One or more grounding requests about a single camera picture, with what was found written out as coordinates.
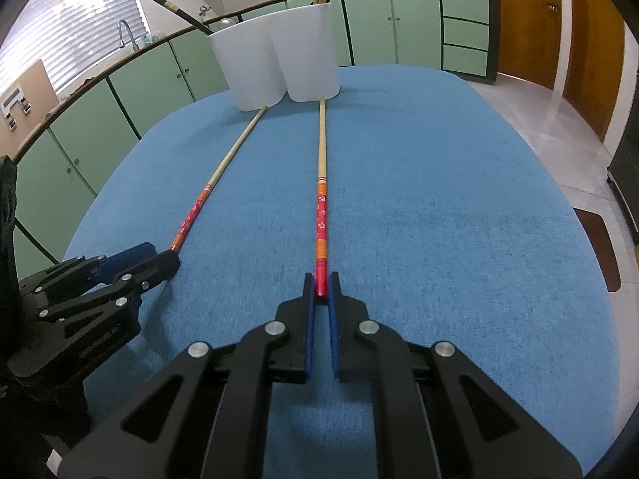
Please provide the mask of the wooden door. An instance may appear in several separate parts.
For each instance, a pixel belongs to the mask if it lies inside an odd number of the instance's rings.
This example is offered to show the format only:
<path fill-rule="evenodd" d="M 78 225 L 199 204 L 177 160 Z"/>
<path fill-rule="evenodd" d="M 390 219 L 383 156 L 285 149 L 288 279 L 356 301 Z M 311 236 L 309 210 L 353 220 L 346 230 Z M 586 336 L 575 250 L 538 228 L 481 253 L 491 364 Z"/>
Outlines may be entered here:
<path fill-rule="evenodd" d="M 554 87 L 561 38 L 561 0 L 500 0 L 498 71 Z"/>
<path fill-rule="evenodd" d="M 571 0 L 571 9 L 571 50 L 563 96 L 603 140 L 621 84 L 624 21 L 612 0 Z"/>

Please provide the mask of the brown floor mat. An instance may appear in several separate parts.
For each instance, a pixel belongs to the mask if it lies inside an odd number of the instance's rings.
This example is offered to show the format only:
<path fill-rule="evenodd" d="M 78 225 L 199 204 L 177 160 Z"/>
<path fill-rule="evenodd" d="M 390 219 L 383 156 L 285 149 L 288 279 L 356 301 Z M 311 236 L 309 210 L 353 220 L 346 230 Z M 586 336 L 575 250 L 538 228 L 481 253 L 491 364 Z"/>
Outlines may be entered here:
<path fill-rule="evenodd" d="M 615 293 L 622 285 L 619 263 L 603 218 L 595 212 L 574 209 L 596 254 L 607 291 Z"/>

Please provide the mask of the window blinds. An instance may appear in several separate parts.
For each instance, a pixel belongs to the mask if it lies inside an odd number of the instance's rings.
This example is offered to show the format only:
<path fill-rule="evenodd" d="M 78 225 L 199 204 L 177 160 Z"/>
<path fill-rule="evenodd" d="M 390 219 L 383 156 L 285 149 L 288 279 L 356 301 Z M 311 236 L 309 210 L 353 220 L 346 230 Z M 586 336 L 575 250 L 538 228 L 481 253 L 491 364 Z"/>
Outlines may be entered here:
<path fill-rule="evenodd" d="M 119 49 L 117 23 L 147 34 L 137 0 L 29 0 L 1 47 L 1 88 L 43 62 L 54 90 Z"/>

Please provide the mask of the dark glass cabinet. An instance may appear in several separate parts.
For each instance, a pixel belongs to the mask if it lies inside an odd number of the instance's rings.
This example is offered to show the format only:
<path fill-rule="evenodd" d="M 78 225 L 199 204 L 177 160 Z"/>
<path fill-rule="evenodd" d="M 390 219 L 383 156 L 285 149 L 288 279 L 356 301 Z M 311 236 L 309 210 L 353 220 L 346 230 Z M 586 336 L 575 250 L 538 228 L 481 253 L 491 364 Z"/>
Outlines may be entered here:
<path fill-rule="evenodd" d="M 634 244 L 638 244 L 639 220 L 638 128 L 638 91 L 635 91 L 619 147 L 607 168 L 607 184 L 622 209 Z"/>

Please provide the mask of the chrome sink faucet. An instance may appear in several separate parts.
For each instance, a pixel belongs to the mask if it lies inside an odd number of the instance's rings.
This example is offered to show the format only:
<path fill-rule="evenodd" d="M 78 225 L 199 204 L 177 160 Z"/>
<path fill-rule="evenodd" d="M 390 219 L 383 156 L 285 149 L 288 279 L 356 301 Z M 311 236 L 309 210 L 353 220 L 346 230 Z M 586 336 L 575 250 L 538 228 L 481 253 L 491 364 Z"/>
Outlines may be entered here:
<path fill-rule="evenodd" d="M 130 44 L 134 52 L 140 51 L 140 47 L 137 44 L 137 40 L 135 40 L 132 29 L 126 20 L 120 20 L 117 23 L 117 30 L 118 30 L 118 36 L 119 36 L 120 49 L 124 49 L 127 44 Z"/>

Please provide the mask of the green kitchen cabinets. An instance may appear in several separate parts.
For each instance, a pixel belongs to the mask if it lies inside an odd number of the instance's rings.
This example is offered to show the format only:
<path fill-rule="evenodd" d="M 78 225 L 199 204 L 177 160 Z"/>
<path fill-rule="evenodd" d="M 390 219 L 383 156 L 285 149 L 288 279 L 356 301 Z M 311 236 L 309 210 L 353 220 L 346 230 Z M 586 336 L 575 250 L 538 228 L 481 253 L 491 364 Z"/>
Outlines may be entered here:
<path fill-rule="evenodd" d="M 499 0 L 331 0 L 342 67 L 402 64 L 476 82 L 497 77 Z M 56 264 L 133 146 L 175 110 L 226 90 L 213 50 L 193 28 L 108 68 L 55 107 L 17 149 L 17 273 Z"/>

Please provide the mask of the white plastic utensil holder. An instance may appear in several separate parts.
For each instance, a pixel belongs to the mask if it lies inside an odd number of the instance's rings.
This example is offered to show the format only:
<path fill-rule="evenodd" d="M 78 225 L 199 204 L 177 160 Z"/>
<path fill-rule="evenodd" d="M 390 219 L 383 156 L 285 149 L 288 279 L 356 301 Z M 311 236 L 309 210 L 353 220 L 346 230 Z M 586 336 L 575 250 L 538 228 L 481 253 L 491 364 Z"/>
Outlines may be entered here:
<path fill-rule="evenodd" d="M 209 37 L 242 111 L 332 99 L 340 92 L 329 3 L 250 18 Z"/>

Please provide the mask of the orange red patterned chopstick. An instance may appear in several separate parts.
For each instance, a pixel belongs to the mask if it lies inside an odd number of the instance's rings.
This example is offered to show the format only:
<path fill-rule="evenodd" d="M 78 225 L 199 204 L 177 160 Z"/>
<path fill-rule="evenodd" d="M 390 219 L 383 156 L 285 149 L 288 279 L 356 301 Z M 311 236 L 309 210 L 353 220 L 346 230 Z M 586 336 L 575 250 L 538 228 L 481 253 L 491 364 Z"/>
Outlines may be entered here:
<path fill-rule="evenodd" d="M 318 105 L 318 184 L 316 185 L 315 295 L 328 302 L 328 198 L 326 99 Z"/>

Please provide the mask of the blue table mat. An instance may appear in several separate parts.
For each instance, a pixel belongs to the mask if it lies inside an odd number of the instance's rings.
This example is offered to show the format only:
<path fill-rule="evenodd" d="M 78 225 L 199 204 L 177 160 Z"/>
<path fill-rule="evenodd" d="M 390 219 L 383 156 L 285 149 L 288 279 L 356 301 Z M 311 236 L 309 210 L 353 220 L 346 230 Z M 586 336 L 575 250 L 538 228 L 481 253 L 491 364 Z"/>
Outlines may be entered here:
<path fill-rule="evenodd" d="M 240 133 L 139 336 L 85 380 L 110 418 L 194 340 L 271 320 L 314 267 L 318 134 L 328 147 L 329 267 L 405 340 L 449 340 L 592 469 L 607 452 L 619 350 L 607 287 L 572 206 L 535 152 L 450 73 L 341 71 L 325 114 L 284 99 L 261 118 L 226 93 L 157 123 L 85 214 L 67 253 L 166 249 Z"/>

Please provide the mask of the black chopstick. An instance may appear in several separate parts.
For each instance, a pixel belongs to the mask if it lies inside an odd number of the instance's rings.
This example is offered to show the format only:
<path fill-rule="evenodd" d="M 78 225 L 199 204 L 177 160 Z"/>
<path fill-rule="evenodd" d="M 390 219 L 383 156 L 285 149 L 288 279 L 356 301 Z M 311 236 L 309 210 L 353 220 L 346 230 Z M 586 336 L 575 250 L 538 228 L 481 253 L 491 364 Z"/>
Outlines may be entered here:
<path fill-rule="evenodd" d="M 204 23 L 201 23 L 201 21 L 196 20 L 196 18 L 194 18 L 191 14 L 186 13 L 179 6 L 172 3 L 171 1 L 152 0 L 152 2 L 155 2 L 159 6 L 162 6 L 163 9 L 166 9 L 172 14 L 175 14 L 178 18 L 181 18 L 182 21 L 185 21 L 187 24 L 193 26 L 206 36 L 211 36 L 213 34 L 213 31 L 208 26 L 206 26 Z"/>

